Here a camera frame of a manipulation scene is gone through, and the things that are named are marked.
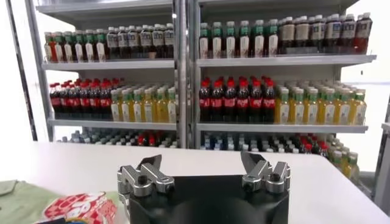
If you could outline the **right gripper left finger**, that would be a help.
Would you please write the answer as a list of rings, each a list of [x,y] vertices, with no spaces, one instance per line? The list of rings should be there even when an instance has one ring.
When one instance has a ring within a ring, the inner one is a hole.
[[[118,194],[129,198],[148,197],[153,191],[170,194],[175,180],[160,171],[162,155],[143,158],[137,167],[121,166],[117,171]]]

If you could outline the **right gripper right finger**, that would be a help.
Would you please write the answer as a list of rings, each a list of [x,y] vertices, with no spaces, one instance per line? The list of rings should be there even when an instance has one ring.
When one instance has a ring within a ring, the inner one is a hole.
[[[241,185],[246,192],[266,190],[271,194],[282,194],[290,189],[291,169],[288,163],[278,161],[273,166],[260,154],[241,152],[241,161],[246,170]]]

